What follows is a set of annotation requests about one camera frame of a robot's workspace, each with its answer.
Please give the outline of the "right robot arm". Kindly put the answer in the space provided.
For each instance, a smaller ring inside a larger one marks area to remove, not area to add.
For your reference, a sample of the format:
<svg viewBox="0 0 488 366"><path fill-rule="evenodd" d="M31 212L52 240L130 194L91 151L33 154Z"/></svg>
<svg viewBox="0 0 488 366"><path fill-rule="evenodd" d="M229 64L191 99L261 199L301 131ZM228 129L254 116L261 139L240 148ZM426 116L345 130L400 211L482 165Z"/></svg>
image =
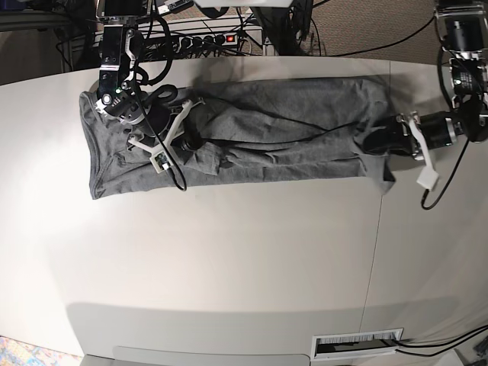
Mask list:
<svg viewBox="0 0 488 366"><path fill-rule="evenodd" d="M173 61L194 53L201 40L174 38L151 1L101 1L97 18L104 25L98 99L83 117L91 151L132 149L124 136L162 141L176 125L169 104L178 97L177 88L162 81Z"/></svg>

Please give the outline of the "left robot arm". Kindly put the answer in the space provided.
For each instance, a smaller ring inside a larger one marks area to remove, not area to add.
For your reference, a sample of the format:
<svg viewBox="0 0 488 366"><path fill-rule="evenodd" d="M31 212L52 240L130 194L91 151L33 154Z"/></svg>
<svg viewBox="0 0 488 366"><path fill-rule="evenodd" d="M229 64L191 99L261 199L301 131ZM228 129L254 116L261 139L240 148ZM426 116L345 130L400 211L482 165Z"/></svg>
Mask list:
<svg viewBox="0 0 488 366"><path fill-rule="evenodd" d="M447 111L398 114L377 122L361 143L370 154L425 155L460 135L487 140L487 2L436 1L440 41L436 71Z"/></svg>

